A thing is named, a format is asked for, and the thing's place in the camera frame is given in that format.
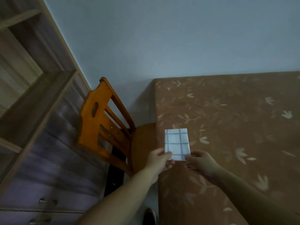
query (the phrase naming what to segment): grid paper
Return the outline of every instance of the grid paper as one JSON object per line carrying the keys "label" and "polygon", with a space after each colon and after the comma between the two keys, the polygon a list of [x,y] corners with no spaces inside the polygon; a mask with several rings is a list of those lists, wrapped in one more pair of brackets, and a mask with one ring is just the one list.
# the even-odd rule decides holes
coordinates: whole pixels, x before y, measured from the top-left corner
{"label": "grid paper", "polygon": [[165,152],[171,151],[172,160],[185,161],[185,156],[190,155],[187,129],[165,130]]}

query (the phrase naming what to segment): hand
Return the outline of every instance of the hand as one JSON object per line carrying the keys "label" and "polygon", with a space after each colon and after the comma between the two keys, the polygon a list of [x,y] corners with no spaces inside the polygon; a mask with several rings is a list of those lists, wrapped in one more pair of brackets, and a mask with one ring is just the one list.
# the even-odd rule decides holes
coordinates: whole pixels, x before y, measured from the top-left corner
{"label": "hand", "polygon": [[172,167],[172,164],[175,163],[174,160],[169,160],[172,156],[172,152],[163,153],[165,150],[163,148],[158,148],[154,151],[151,151],[148,155],[146,162],[145,170],[149,170],[152,175],[152,184],[155,183],[158,179],[158,175]]}
{"label": "hand", "polygon": [[191,155],[194,156],[185,157],[185,160],[189,162],[187,164],[189,170],[202,175],[210,183],[216,185],[220,170],[222,169],[219,164],[206,151],[191,150]]}

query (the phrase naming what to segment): forearm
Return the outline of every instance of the forearm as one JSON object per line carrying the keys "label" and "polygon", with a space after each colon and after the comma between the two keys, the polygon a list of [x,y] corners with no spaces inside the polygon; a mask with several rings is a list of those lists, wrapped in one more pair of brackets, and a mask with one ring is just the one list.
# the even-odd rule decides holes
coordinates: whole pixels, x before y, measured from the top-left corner
{"label": "forearm", "polygon": [[250,224],[300,224],[298,216],[283,208],[249,186],[236,175],[220,169],[218,186]]}
{"label": "forearm", "polygon": [[141,170],[129,182],[90,208],[76,225],[128,224],[144,200],[152,181],[148,170]]}

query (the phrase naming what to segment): chair seat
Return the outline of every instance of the chair seat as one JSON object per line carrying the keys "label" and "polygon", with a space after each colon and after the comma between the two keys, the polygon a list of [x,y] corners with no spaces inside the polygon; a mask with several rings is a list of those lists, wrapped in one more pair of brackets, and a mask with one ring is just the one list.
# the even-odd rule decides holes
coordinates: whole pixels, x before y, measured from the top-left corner
{"label": "chair seat", "polygon": [[138,126],[131,143],[131,162],[134,174],[145,167],[150,151],[156,148],[155,123]]}

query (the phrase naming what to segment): shoe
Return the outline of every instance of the shoe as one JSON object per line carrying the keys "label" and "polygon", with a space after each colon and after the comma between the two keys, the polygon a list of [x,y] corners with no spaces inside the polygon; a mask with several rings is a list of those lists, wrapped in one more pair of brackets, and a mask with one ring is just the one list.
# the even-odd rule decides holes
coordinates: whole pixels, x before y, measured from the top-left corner
{"label": "shoe", "polygon": [[150,208],[144,213],[143,225],[156,225],[155,212]]}

